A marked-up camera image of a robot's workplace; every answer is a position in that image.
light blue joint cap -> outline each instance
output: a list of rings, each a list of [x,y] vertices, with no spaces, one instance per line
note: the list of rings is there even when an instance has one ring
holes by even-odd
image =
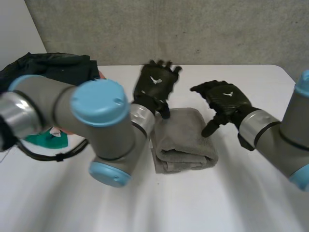
[[[128,173],[99,162],[91,162],[89,174],[97,181],[116,188],[127,185],[131,179]]]
[[[309,98],[309,70],[303,72],[295,85],[295,91],[304,97]]]
[[[80,85],[71,98],[71,109],[81,122],[93,127],[108,127],[129,114],[129,103],[120,84],[100,79]]]
[[[29,79],[29,78],[32,78],[32,77],[44,77],[46,78],[45,76],[41,76],[41,75],[33,75],[33,74],[30,74],[30,75],[23,75],[23,76],[20,76],[19,78],[16,78],[15,80],[13,80],[13,82],[10,84],[9,86],[9,89],[8,91],[9,92],[13,92],[16,87],[24,80],[26,79]]]
[[[289,180],[301,190],[309,192],[309,164],[294,172]]]

table surface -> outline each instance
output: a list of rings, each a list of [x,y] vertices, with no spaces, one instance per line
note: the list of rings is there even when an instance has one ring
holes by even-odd
[[[140,66],[100,66],[124,86],[129,100]],[[293,80],[273,65],[183,65],[171,108],[193,107],[214,115],[189,88],[210,80],[238,86],[253,106],[282,119]],[[155,174],[146,149],[124,188],[87,172],[91,146],[61,163],[32,160],[13,148],[0,156],[0,231],[4,232],[307,232],[309,194],[299,191],[257,151],[243,149],[226,125],[211,137],[219,155],[213,168]],[[78,136],[70,137],[70,145]],[[36,152],[51,151],[29,145]]]

concrete wall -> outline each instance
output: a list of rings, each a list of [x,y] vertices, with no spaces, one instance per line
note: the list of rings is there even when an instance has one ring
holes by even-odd
[[[0,0],[0,70],[18,58],[46,50],[23,0]]]
[[[26,0],[48,52],[99,65],[275,64],[309,69],[307,0]]]

gray towel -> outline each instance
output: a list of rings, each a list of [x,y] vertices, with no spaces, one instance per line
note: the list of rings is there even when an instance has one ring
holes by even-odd
[[[171,109],[170,118],[155,117],[151,133],[156,173],[177,173],[213,167],[218,156],[210,138],[201,132],[205,121],[193,108]]]

green object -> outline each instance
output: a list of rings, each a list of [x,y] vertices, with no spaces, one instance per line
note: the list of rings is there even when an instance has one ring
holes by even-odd
[[[42,134],[29,135],[25,141],[49,149],[59,149],[68,146],[68,136],[66,133],[61,131],[61,136],[55,137],[49,132],[50,130]]]

